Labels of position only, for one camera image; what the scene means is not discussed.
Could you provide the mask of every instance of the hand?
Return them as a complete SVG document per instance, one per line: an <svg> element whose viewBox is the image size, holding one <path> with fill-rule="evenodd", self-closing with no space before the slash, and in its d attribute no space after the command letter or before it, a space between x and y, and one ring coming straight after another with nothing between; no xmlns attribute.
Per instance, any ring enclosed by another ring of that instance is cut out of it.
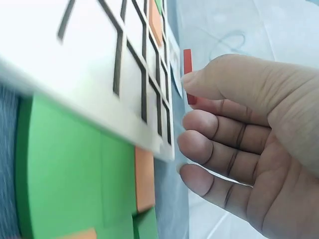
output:
<svg viewBox="0 0 319 239"><path fill-rule="evenodd" d="M184 77L185 184L272 239L319 238L319 72L225 55Z"/></svg>

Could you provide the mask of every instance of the finger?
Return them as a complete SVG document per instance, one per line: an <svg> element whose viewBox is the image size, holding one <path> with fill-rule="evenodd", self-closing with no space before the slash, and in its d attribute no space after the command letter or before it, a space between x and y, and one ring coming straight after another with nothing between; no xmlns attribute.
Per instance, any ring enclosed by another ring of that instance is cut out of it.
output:
<svg viewBox="0 0 319 239"><path fill-rule="evenodd" d="M245 124L200 110L189 112L183 119L183 126L211 140L257 154L263 152L271 131L268 127Z"/></svg>
<svg viewBox="0 0 319 239"><path fill-rule="evenodd" d="M247 205L252 188L216 177L197 165L181 167L185 185L207 201L247 220Z"/></svg>
<svg viewBox="0 0 319 239"><path fill-rule="evenodd" d="M267 118L253 112L246 106L242 106L230 100L213 101L205 98L198 98L195 105L191 105L194 110L203 110L214 115L232 118L248 124L256 124L269 127Z"/></svg>
<svg viewBox="0 0 319 239"><path fill-rule="evenodd" d="M191 95L229 99L267 116L317 74L317 70L302 66L229 54L217 57L200 71L184 75L183 81Z"/></svg>
<svg viewBox="0 0 319 239"><path fill-rule="evenodd" d="M182 154L203 167L234 179L254 185L259 155L228 147L196 131L186 131L178 138Z"/></svg>

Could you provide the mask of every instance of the light blue fabric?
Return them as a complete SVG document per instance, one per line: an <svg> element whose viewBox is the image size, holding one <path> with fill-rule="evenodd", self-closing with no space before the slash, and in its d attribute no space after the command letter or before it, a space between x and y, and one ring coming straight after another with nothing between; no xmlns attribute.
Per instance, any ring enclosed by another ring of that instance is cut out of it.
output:
<svg viewBox="0 0 319 239"><path fill-rule="evenodd" d="M19 236L14 195L14 142L18 96L0 85L0 238Z"/></svg>

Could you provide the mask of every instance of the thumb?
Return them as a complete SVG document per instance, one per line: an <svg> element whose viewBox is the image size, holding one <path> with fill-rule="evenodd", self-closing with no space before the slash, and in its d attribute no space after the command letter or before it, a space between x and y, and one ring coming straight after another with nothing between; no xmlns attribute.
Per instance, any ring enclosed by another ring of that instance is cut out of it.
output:
<svg viewBox="0 0 319 239"><path fill-rule="evenodd" d="M185 90L211 100L229 99L267 116L312 78L315 69L243 55L223 55L183 77Z"/></svg>

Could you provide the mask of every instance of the black grid line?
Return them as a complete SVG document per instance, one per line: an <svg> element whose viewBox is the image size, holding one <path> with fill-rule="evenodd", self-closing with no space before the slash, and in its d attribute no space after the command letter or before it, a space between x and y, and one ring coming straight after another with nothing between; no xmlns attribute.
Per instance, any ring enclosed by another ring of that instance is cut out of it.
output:
<svg viewBox="0 0 319 239"><path fill-rule="evenodd" d="M146 96L146 87L147 87L147 82L146 82L146 69L143 65L143 63L141 62L139 56L137 55L137 53L134 51L133 46L131 45L131 43L129 41L127 41L127 48L129 49L129 51L131 52L131 54L133 55L133 58L135 59L136 63L138 64L141 73L142 73L142 95L141 95L141 99L142 99L142 105L141 105L141 110L142 110L142 114L141 114L141 118L144 122L147 123L147 96Z"/></svg>
<svg viewBox="0 0 319 239"><path fill-rule="evenodd" d="M127 6L128 0L123 0L122 7L121 7L121 19L123 22L125 22L125 13L126 13L126 6Z"/></svg>
<svg viewBox="0 0 319 239"><path fill-rule="evenodd" d="M153 38L151 37L151 35L149 34L149 39L150 42L152 44L152 47L155 51L155 55L156 55L156 75L155 75L155 79L156 82L158 83L158 86L160 86L160 53L158 51L158 49L156 48L156 44L155 41L153 40Z"/></svg>
<svg viewBox="0 0 319 239"><path fill-rule="evenodd" d="M161 67L163 68L164 75L165 75L166 99L167 99L167 102L169 102L169 93L168 93L168 75L167 75L166 68L165 68L165 66L164 66L164 62L162 62L162 61L161 61Z"/></svg>
<svg viewBox="0 0 319 239"><path fill-rule="evenodd" d="M160 92L158 92L156 86L154 85L151 78L149 78L149 84L153 88L156 93L156 107L157 107L157 117L158 117L158 134L162 136L162 128L161 128L161 106L160 106Z"/></svg>
<svg viewBox="0 0 319 239"><path fill-rule="evenodd" d="M161 13L161 16L162 16L162 19L163 19L163 32L164 32L164 35L166 36L166 25L165 25L166 19L165 19L165 16L164 16L163 12Z"/></svg>
<svg viewBox="0 0 319 239"><path fill-rule="evenodd" d="M119 23L116 21L116 18L113 16L112 11L110 10L109 6L105 3L104 0L98 0L102 9L106 13L106 15L111 20L111 23L114 25L118 32L118 39L116 42L116 51L115 51L115 64L114 64L114 79L113 79L113 92L117 96L120 94L120 77L121 77L121 61L122 61L122 46L123 46L123 30L120 27Z"/></svg>
<svg viewBox="0 0 319 239"><path fill-rule="evenodd" d="M57 33L57 37L61 41L63 41L65 30L66 30L66 26L67 26L67 24L69 22L69 19L70 19L74 4L75 4L75 0L70 0L68 5L67 5L67 7L66 7L66 9L65 9L65 12L64 12L64 15L63 15L63 18L62 18L62 21L61 21L61 24L60 24L60 27L59 27L59 30L58 30L58 33Z"/></svg>
<svg viewBox="0 0 319 239"><path fill-rule="evenodd" d="M146 59L146 39L147 39L147 33L146 33L146 22L144 20L144 17L141 13L141 9L138 5L138 3L136 2L136 0L131 0L133 5L134 5L134 8L135 8L135 11L137 12L137 14L139 15L139 18L141 20L141 23L142 23L142 26L143 26L143 35L142 35L142 56L144 57L144 59Z"/></svg>
<svg viewBox="0 0 319 239"><path fill-rule="evenodd" d="M148 7L148 0L143 0L144 1L144 9L143 9L143 11L144 11L144 14L145 14L145 16L147 16L147 7Z"/></svg>
<svg viewBox="0 0 319 239"><path fill-rule="evenodd" d="M166 48L166 41L165 41L165 38L163 37L163 45L164 45L164 61L166 63L166 65L168 64L167 63L167 48Z"/></svg>
<svg viewBox="0 0 319 239"><path fill-rule="evenodd" d="M170 114L168 106L166 105L165 101L162 101L162 104L166 110L166 118L167 118L167 141L171 145L171 134L170 134Z"/></svg>

